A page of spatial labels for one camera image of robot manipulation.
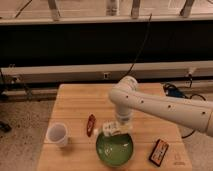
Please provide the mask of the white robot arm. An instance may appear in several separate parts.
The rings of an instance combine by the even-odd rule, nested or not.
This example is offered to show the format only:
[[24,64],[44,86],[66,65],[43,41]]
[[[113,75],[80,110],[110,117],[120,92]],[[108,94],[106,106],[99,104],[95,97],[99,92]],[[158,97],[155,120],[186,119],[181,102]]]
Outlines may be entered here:
[[213,102],[150,95],[137,88],[137,80],[125,76],[109,91],[120,124],[130,122],[138,110],[213,137]]

